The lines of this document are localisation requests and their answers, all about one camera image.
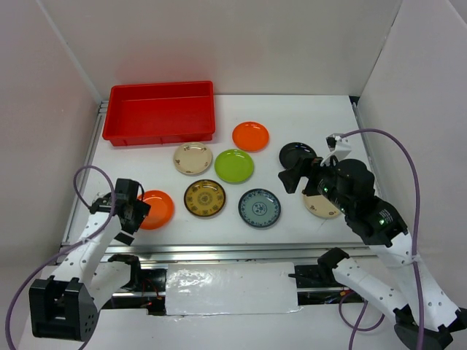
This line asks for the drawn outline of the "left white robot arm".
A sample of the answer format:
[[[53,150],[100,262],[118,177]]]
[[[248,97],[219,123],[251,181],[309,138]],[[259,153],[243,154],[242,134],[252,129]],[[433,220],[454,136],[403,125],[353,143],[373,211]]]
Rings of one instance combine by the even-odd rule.
[[[114,194],[97,198],[91,205],[79,247],[47,279],[32,283],[28,296],[34,337],[89,341],[112,295],[143,285],[137,256],[114,254],[103,259],[113,241],[130,245],[149,214],[150,205],[138,194],[141,188],[134,180],[118,179]]]

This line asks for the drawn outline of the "yellow patterned plate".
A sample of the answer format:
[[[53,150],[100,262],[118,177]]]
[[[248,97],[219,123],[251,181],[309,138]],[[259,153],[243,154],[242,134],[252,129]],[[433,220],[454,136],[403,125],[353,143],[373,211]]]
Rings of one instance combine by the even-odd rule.
[[[195,217],[207,219],[218,215],[226,204],[224,188],[211,179],[190,184],[184,195],[185,208]]]

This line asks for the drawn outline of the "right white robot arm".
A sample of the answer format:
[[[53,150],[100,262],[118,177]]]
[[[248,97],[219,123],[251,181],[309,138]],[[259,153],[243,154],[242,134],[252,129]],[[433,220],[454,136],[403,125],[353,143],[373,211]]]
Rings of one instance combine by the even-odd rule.
[[[323,284],[338,282],[357,292],[393,323],[408,349],[445,349],[453,341],[452,334],[466,328],[466,310],[448,298],[412,251],[414,239],[406,223],[394,206],[376,196],[374,175],[363,162],[347,159],[322,165],[319,158],[302,158],[278,177],[287,193],[294,193],[306,177],[302,193],[320,194],[331,202],[392,273],[397,287],[364,271],[340,248],[332,248],[317,261]]]

